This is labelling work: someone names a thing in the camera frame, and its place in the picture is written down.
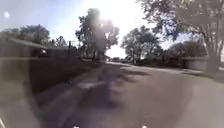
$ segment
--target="tree trunk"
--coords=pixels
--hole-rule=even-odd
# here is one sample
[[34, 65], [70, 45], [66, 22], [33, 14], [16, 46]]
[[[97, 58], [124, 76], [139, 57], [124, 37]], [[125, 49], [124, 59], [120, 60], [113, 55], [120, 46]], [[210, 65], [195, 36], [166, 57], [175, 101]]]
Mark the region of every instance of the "tree trunk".
[[208, 72], [217, 72], [219, 70], [221, 56], [210, 55], [207, 63]]
[[96, 50], [93, 50], [93, 57], [92, 57], [92, 62], [96, 61]]

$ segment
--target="street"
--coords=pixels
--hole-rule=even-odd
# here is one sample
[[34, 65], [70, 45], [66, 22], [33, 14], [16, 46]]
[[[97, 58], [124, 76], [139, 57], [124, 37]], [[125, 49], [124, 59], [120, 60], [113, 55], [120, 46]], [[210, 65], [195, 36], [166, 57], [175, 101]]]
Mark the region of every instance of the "street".
[[223, 128], [224, 86], [178, 71], [107, 64], [64, 128]]

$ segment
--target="grass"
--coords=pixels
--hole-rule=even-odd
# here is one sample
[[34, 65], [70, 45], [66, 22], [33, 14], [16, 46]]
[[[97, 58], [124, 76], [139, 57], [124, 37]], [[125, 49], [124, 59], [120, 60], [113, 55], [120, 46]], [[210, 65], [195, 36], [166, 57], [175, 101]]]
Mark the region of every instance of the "grass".
[[184, 74], [197, 76], [197, 77], [209, 78], [209, 79], [213, 79], [217, 82], [224, 83], [224, 72], [223, 71], [218, 71], [218, 72], [214, 72], [214, 73], [202, 72], [202, 73], [184, 73]]
[[33, 93], [43, 92], [58, 83], [68, 82], [69, 79], [99, 66], [99, 63], [92, 62], [31, 60], [29, 76], [32, 91]]

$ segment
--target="leaves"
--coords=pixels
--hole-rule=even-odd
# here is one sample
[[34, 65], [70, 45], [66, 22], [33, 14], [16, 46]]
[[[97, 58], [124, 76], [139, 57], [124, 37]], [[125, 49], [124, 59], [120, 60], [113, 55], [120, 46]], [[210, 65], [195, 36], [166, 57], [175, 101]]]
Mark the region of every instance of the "leaves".
[[153, 52], [159, 45], [158, 38], [152, 35], [148, 28], [134, 28], [123, 39], [121, 47], [132, 59], [141, 59]]
[[41, 25], [6, 29], [3, 32], [14, 38], [31, 41], [37, 44], [42, 44], [43, 41], [48, 40], [50, 35], [50, 32]]

